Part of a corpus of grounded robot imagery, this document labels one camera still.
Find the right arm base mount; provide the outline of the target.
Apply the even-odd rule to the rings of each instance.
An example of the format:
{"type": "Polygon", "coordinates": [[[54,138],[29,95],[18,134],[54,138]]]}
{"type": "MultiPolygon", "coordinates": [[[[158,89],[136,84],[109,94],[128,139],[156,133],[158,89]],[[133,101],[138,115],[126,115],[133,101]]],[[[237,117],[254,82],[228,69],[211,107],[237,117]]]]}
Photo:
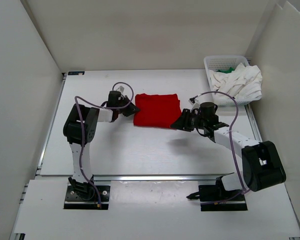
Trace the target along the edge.
{"type": "Polygon", "coordinates": [[[200,201],[201,212],[247,211],[245,195],[240,189],[226,190],[222,177],[217,177],[214,185],[201,184],[198,191],[186,197],[190,201],[200,201]]]}

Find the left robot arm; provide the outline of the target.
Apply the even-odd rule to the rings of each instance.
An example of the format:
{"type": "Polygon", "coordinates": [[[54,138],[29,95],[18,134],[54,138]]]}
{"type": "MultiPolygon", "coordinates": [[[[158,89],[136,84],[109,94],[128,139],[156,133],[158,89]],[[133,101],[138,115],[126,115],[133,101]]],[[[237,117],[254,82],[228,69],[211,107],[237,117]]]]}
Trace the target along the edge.
{"type": "Polygon", "coordinates": [[[79,104],[79,96],[63,127],[63,135],[69,143],[73,159],[73,175],[68,178],[73,191],[83,200],[90,200],[96,193],[90,162],[90,143],[95,137],[97,123],[113,123],[120,114],[134,115],[140,109],[119,90],[111,90],[102,105],[90,107],[79,104]]]}

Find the red t-shirt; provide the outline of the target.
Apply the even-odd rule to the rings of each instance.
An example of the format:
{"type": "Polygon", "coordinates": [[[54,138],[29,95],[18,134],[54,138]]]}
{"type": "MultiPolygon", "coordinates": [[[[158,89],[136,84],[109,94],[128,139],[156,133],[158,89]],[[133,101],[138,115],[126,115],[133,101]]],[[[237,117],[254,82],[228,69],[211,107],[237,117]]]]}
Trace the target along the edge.
{"type": "Polygon", "coordinates": [[[135,105],[139,108],[139,112],[133,118],[133,124],[137,127],[169,129],[182,114],[176,93],[137,94],[135,105]]]}

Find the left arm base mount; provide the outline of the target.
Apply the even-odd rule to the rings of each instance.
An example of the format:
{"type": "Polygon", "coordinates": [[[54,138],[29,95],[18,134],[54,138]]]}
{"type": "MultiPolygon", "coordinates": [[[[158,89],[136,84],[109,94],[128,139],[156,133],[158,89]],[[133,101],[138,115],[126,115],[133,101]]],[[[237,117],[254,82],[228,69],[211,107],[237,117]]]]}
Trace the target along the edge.
{"type": "Polygon", "coordinates": [[[74,188],[70,183],[67,185],[63,208],[65,210],[108,210],[111,186],[97,185],[100,198],[95,193],[95,188],[90,184],[84,190],[74,188]]]}

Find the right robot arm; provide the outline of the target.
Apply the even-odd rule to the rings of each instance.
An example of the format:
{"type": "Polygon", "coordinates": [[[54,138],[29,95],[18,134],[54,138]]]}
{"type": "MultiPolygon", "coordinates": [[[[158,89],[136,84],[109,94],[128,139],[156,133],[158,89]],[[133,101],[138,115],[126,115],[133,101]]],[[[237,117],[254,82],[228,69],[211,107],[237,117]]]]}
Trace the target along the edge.
{"type": "Polygon", "coordinates": [[[287,176],[275,144],[233,131],[230,125],[219,120],[217,109],[213,102],[204,102],[192,110],[185,108],[170,126],[185,132],[203,131],[202,137],[231,150],[234,158],[241,158],[242,168],[236,162],[236,172],[220,178],[221,183],[214,188],[216,197],[226,200],[234,190],[257,192],[284,183],[287,176]]]}

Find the white t-shirt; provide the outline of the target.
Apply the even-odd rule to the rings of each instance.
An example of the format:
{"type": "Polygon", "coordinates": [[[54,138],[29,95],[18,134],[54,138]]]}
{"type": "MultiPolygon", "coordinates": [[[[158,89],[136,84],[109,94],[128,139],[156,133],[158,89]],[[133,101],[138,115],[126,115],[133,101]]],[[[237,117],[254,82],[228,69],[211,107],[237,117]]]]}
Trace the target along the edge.
{"type": "Polygon", "coordinates": [[[230,95],[237,100],[256,99],[262,96],[262,73],[258,66],[240,63],[230,73],[209,70],[212,90],[230,95]]]}

